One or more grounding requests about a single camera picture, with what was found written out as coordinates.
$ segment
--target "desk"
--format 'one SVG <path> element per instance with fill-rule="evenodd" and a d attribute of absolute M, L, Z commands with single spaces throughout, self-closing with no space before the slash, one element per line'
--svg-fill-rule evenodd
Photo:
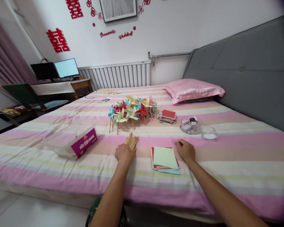
<path fill-rule="evenodd" d="M 74 97 L 78 99 L 76 93 L 77 90 L 81 88 L 88 88 L 92 92 L 90 85 L 91 79 L 82 79 L 74 81 L 66 81 L 62 83 L 51 83 L 51 84 L 36 84 L 31 87 L 34 89 L 37 95 L 52 95 L 61 93 L 73 93 Z"/>

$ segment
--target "white tile floor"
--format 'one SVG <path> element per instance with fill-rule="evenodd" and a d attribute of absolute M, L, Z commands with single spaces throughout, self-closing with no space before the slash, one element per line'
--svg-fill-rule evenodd
<path fill-rule="evenodd" d="M 207 226 L 155 208 L 125 207 L 130 226 Z M 89 209 L 0 190 L 0 227 L 85 226 Z"/>

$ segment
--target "green clothing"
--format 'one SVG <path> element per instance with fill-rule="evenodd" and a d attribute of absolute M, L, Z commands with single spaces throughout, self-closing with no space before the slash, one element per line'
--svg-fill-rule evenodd
<path fill-rule="evenodd" d="M 102 199 L 102 196 L 98 197 L 96 201 L 94 202 L 94 204 L 92 205 L 91 209 L 89 210 L 89 215 L 87 216 L 85 227 L 89 227 L 92 221 L 92 218 L 94 217 L 95 212 L 100 204 L 101 199 Z M 125 212 L 124 205 L 122 205 L 119 227 L 126 227 L 127 225 L 128 225 L 128 221 L 126 217 L 126 212 Z"/>

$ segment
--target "computer screen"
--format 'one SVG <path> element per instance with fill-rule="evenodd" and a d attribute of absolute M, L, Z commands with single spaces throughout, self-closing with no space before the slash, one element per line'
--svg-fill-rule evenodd
<path fill-rule="evenodd" d="M 74 58 L 55 62 L 55 66 L 60 78 L 79 75 L 79 70 Z"/>
<path fill-rule="evenodd" d="M 53 62 L 31 65 L 37 79 L 59 78 L 58 72 Z"/>

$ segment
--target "bundle of wooden sticks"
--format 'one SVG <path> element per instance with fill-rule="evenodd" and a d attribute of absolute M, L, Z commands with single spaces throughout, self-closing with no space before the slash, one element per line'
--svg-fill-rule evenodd
<path fill-rule="evenodd" d="M 126 139 L 125 144 L 128 145 L 129 148 L 132 150 L 135 148 L 138 140 L 139 140 L 139 137 L 132 137 L 132 132 L 130 132 L 129 137 Z"/>

